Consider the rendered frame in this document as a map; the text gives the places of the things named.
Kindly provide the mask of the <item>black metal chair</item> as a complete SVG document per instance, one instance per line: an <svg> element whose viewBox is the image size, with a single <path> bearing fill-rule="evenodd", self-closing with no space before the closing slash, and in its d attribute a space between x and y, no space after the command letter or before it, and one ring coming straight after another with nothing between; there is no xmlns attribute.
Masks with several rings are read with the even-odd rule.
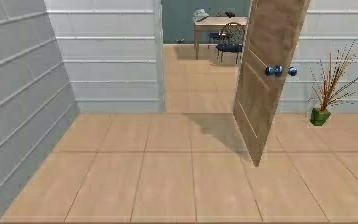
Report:
<svg viewBox="0 0 358 224"><path fill-rule="evenodd" d="M238 62L239 54L243 51L245 28L238 22L227 23L221 30L220 39L216 45L217 57L223 61L223 55L233 53L236 55L235 62Z"/></svg>

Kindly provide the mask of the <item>light wooden table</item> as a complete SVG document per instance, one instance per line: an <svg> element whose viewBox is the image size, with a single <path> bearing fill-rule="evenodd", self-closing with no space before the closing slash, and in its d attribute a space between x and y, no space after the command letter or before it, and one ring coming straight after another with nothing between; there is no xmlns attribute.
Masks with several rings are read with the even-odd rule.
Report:
<svg viewBox="0 0 358 224"><path fill-rule="evenodd" d="M226 24L235 22L243 26L247 24L247 17L208 17L202 21L194 22L194 50L195 58L199 58L199 45L201 40L201 34L203 32L216 32L220 31Z"/></svg>

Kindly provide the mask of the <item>pale grey-green folded cloth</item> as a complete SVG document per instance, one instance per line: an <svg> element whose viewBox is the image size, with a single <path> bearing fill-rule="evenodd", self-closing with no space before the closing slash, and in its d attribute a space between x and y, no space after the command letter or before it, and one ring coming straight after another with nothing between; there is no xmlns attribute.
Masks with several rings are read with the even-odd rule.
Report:
<svg viewBox="0 0 358 224"><path fill-rule="evenodd" d="M204 9L197 9L193 13L193 21L200 22L209 17L209 14Z"/></svg>

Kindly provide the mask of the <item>brown wooden room door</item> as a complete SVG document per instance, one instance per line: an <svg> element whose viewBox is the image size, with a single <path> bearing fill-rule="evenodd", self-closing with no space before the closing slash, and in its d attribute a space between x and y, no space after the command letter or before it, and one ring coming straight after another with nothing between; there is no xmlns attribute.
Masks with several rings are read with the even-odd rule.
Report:
<svg viewBox="0 0 358 224"><path fill-rule="evenodd" d="M251 0L233 115L258 166L282 95L310 0ZM267 76L281 65L280 77Z"/></svg>

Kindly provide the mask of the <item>dry plant in green pot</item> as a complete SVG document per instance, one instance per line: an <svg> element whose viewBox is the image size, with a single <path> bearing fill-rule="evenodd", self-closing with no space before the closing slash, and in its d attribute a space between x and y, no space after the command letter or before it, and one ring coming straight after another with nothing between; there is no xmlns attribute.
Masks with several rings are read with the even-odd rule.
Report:
<svg viewBox="0 0 358 224"><path fill-rule="evenodd" d="M330 53L326 62L319 60L317 62L319 75L310 69L313 96L308 100L318 102L318 107L313 107L311 110L309 121L312 125L323 126L331 116L329 107L347 104L347 98L355 94L355 92L348 92L347 89L358 81L358 76L340 86L348 66L357 57L353 52L355 43L356 41L353 40L350 45L346 44L342 50L337 50L335 57Z"/></svg>

